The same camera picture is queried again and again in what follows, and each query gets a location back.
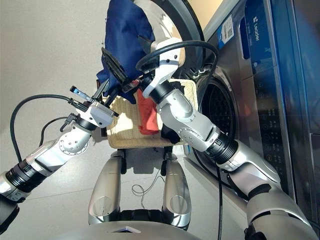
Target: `silver robot arm segment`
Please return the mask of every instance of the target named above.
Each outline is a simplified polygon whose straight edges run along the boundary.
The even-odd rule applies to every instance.
[[[121,171],[125,153],[111,154],[95,183],[88,207],[90,225],[115,221],[120,214]]]
[[[87,111],[79,110],[80,117],[69,131],[63,132],[56,140],[44,143],[0,175],[0,234],[18,215],[18,204],[69,159],[82,154],[88,148],[88,141],[96,127],[105,127],[112,122],[115,112],[94,99],[91,101]]]
[[[163,70],[165,64],[159,63]],[[318,239],[298,205],[282,191],[278,173],[266,160],[221,132],[168,81],[153,86],[147,95],[157,104],[163,123],[229,172],[232,186],[247,196],[246,239]]]

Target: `red cloth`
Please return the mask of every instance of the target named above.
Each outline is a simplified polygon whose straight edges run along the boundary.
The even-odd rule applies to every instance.
[[[141,116],[140,133],[143,135],[155,135],[158,133],[156,104],[150,98],[144,98],[142,91],[138,89],[138,108]]]

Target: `white cable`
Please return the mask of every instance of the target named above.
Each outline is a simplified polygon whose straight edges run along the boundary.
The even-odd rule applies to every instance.
[[[156,173],[153,182],[151,183],[151,185],[150,185],[146,190],[144,190],[144,188],[143,188],[141,185],[139,185],[139,184],[134,184],[134,185],[132,185],[132,187],[131,187],[131,191],[132,191],[132,193],[133,193],[134,195],[136,195],[137,197],[142,197],[142,198],[141,198],[141,207],[142,207],[143,209],[145,209],[145,206],[144,206],[144,203],[143,203],[143,202],[144,202],[145,195],[153,188],[153,186],[155,185],[156,181],[157,181],[159,178],[161,178],[162,181],[165,182],[165,180],[164,180],[164,178],[163,178],[162,176],[158,176],[159,172],[160,172],[160,169],[159,169],[158,172]],[[140,188],[141,191],[134,190],[134,187]]]

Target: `cable connector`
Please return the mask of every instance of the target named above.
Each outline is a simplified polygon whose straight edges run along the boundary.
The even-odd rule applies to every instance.
[[[79,109],[82,112],[86,112],[88,110],[88,107],[86,105],[77,100],[74,100],[73,98],[69,98],[68,104],[74,106],[76,109]]]
[[[66,120],[64,121],[64,124],[62,125],[62,127],[60,127],[60,132],[64,131],[64,128],[69,125],[73,120],[77,120],[78,116],[75,115],[74,113],[70,113],[69,116],[66,118]]]

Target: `laundry basket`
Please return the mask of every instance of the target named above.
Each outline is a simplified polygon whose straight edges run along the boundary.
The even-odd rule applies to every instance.
[[[171,79],[170,82],[179,81],[184,86],[184,95],[198,109],[196,84],[192,80]],[[142,135],[139,131],[141,117],[138,108],[137,94],[134,94],[137,104],[117,96],[110,108],[119,114],[107,127],[109,144],[114,149],[167,147],[185,144],[183,141],[172,144],[168,139],[161,137],[163,122],[157,114],[159,132],[155,135]]]

